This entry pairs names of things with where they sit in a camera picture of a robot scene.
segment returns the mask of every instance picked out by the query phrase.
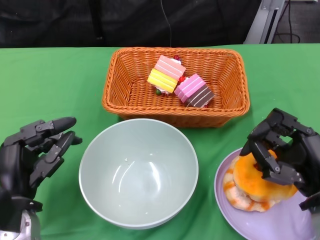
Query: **orange wicker basket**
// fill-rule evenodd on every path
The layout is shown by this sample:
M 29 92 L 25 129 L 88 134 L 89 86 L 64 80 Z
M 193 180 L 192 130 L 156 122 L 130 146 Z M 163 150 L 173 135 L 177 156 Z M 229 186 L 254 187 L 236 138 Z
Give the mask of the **orange wicker basket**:
M 214 92 L 208 108 L 185 107 L 173 94 L 157 96 L 147 82 L 160 55 L 179 55 L 185 76 L 198 74 Z M 221 127 L 250 107 L 244 62 L 229 49 L 129 47 L 113 53 L 103 107 L 123 119 L 151 118 L 176 127 Z

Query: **green table surface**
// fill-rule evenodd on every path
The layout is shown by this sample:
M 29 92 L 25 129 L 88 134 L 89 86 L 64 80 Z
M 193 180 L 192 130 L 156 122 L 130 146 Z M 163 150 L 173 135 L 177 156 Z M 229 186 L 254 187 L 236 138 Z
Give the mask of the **green table surface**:
M 195 192 L 169 222 L 147 230 L 119 228 L 85 203 L 78 170 L 88 144 L 118 116 L 101 105 L 116 48 L 0 49 L 0 141 L 33 121 L 75 116 L 83 143 L 70 147 L 58 171 L 43 181 L 35 200 L 44 240 L 240 240 L 222 216 L 213 183 L 217 168 L 243 146 L 248 133 L 278 107 L 320 131 L 320 44 L 229 45 L 245 64 L 251 107 L 222 128 L 181 128 L 199 162 Z

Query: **purple plate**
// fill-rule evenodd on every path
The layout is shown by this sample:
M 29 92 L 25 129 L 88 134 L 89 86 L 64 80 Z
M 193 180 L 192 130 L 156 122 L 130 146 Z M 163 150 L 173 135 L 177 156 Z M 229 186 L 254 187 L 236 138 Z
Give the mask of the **purple plate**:
M 214 178 L 214 194 L 220 211 L 227 222 L 248 240 L 311 240 L 315 233 L 309 211 L 301 211 L 299 203 L 304 197 L 297 192 L 266 212 L 247 212 L 234 208 L 223 190 L 223 178 L 231 161 L 241 148 L 230 153 L 220 164 Z

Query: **white bowl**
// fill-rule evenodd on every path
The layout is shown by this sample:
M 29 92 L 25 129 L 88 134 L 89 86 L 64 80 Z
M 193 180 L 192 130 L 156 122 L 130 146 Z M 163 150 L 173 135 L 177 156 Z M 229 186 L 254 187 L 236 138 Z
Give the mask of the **white bowl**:
M 84 152 L 82 195 L 100 217 L 128 229 L 149 229 L 173 218 L 192 196 L 198 160 L 175 127 L 153 119 L 119 122 Z

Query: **black curtain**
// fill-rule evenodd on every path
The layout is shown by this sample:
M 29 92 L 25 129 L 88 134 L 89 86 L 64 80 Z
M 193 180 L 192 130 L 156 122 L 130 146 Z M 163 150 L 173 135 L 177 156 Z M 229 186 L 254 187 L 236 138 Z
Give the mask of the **black curtain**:
M 0 0 L 0 47 L 168 47 L 170 38 L 172 47 L 242 44 L 260 2 Z

